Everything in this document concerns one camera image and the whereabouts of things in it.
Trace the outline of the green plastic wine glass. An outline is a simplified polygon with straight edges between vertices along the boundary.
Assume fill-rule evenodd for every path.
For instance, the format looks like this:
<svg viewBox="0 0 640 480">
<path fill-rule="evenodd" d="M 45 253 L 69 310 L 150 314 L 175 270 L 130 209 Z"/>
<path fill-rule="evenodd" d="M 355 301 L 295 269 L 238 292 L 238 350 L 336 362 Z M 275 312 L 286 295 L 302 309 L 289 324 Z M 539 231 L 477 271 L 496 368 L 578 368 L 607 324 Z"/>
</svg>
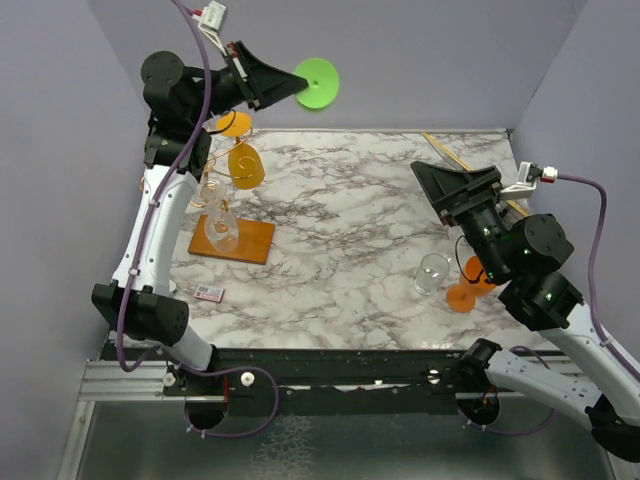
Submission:
<svg viewBox="0 0 640 480">
<path fill-rule="evenodd" d="M 328 60 L 320 57 L 307 58 L 296 67 L 294 74 L 308 83 L 305 89 L 295 95 L 302 107 L 319 111 L 336 99 L 340 89 L 340 76 Z"/>
</svg>

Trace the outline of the clear stemmed glass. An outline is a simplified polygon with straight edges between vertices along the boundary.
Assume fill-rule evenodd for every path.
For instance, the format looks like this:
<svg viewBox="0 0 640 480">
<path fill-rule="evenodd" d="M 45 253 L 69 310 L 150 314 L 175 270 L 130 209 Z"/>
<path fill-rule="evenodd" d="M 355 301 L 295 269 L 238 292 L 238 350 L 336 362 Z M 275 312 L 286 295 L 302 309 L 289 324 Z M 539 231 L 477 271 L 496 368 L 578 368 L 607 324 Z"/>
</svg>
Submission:
<svg viewBox="0 0 640 480">
<path fill-rule="evenodd" d="M 430 253 L 425 255 L 416 270 L 414 288 L 421 295 L 429 295 L 445 282 L 450 273 L 446 257 Z"/>
</svg>

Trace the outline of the yellow plastic wine glass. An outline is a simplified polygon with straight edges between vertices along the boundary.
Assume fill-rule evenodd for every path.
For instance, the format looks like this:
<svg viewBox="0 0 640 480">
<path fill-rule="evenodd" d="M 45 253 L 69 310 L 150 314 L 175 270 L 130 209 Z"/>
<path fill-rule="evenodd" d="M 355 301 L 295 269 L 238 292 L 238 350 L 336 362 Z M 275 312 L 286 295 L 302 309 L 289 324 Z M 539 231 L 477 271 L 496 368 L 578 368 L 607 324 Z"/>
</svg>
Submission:
<svg viewBox="0 0 640 480">
<path fill-rule="evenodd" d="M 226 159 L 226 176 L 239 190 L 251 190 L 259 186 L 265 177 L 265 170 L 258 152 L 248 144 L 253 134 L 251 117 L 244 112 L 232 111 L 220 117 L 216 129 L 234 145 L 223 153 L 214 155 L 214 160 Z"/>
</svg>

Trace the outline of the orange plastic wine glass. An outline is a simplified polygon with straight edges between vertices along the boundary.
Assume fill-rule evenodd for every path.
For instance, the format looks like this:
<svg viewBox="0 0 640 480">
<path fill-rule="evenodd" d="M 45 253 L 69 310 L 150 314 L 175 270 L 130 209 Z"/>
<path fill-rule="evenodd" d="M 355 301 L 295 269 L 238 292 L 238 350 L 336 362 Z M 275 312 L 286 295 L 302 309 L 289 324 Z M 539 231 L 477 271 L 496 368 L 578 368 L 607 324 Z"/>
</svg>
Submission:
<svg viewBox="0 0 640 480">
<path fill-rule="evenodd" d="M 458 283 L 447 290 L 446 302 L 456 313 L 469 313 L 475 308 L 478 297 L 488 295 L 495 288 L 480 260 L 473 255 L 461 268 Z"/>
</svg>

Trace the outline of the clear wine glass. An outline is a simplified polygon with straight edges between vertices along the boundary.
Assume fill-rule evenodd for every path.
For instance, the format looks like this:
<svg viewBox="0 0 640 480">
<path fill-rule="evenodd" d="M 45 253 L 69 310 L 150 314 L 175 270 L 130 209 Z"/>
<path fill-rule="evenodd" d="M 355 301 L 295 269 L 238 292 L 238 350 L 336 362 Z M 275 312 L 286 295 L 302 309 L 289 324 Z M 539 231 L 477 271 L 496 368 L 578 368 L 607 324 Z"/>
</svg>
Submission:
<svg viewBox="0 0 640 480">
<path fill-rule="evenodd" d="M 225 183 L 214 177 L 205 179 L 190 204 L 205 212 L 204 233 L 215 250 L 234 251 L 238 246 L 239 226 L 229 209 Z"/>
</svg>

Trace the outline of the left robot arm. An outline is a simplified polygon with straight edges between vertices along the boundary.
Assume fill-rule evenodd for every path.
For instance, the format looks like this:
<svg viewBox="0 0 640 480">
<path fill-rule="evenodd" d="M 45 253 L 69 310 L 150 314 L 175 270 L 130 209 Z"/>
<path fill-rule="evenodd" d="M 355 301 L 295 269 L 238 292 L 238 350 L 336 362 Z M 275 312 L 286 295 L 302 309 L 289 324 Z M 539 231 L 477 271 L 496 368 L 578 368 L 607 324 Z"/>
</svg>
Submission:
<svg viewBox="0 0 640 480">
<path fill-rule="evenodd" d="M 186 302 L 170 295 L 170 265 L 185 210 L 204 172 L 211 136 L 204 124 L 245 103 L 255 111 L 305 90 L 309 83 L 257 59 L 232 42 L 225 68 L 188 67 L 177 54 L 157 51 L 141 66 L 150 109 L 144 146 L 142 196 L 135 223 L 111 280 L 94 285 L 91 301 L 123 339 L 150 341 L 188 367 L 186 382 L 206 395 L 220 385 L 214 348 L 189 326 Z"/>
</svg>

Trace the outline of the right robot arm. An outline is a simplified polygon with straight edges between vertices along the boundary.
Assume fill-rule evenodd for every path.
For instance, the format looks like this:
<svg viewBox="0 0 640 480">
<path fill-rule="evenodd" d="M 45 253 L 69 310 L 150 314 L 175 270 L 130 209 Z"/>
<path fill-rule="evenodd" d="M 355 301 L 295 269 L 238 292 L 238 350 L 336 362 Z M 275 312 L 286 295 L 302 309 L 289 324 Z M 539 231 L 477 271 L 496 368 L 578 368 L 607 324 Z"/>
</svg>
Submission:
<svg viewBox="0 0 640 480">
<path fill-rule="evenodd" d="M 596 298 L 583 297 L 561 274 L 574 247 L 556 218 L 534 214 L 506 226 L 497 210 L 501 201 L 527 197 L 561 173 L 524 162 L 505 187 L 495 167 L 456 171 L 414 161 L 411 169 L 441 223 L 462 230 L 480 264 L 476 280 L 501 287 L 505 310 L 587 377 L 573 380 L 479 339 L 460 360 L 461 383 L 472 391 L 522 393 L 584 426 L 610 454 L 638 462 L 638 361 L 603 327 Z"/>
</svg>

